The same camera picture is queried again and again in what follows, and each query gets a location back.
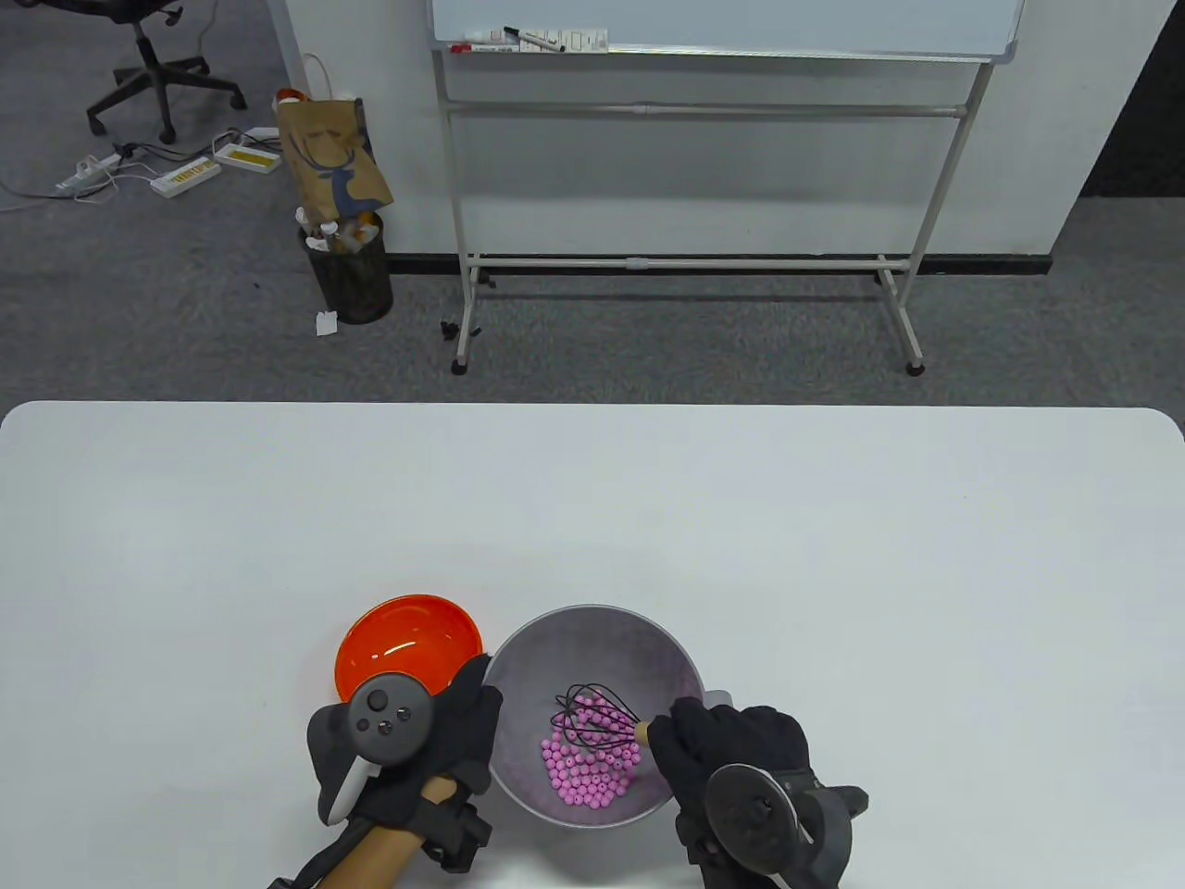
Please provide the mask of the person's left hand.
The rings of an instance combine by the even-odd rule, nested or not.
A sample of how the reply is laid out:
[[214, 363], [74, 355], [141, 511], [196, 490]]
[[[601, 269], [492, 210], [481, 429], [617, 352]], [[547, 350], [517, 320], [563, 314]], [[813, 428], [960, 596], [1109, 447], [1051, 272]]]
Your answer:
[[433, 727], [414, 757], [382, 767], [356, 806], [369, 833], [356, 846], [363, 885], [393, 885], [427, 848], [449, 874], [467, 874], [491, 843], [474, 797], [491, 789], [491, 757], [502, 695], [486, 682], [491, 655], [470, 659], [433, 699]]

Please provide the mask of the person's right hand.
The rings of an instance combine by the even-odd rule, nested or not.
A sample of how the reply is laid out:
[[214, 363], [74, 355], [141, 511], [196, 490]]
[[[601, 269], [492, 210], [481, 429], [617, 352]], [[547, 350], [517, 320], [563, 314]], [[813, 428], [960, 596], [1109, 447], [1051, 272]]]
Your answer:
[[668, 784], [679, 813], [675, 834], [706, 888], [773, 888], [774, 882], [739, 865], [707, 824], [707, 779], [728, 765], [767, 770], [811, 770], [809, 746], [798, 719], [773, 706], [704, 706], [684, 697], [651, 719], [646, 744]]

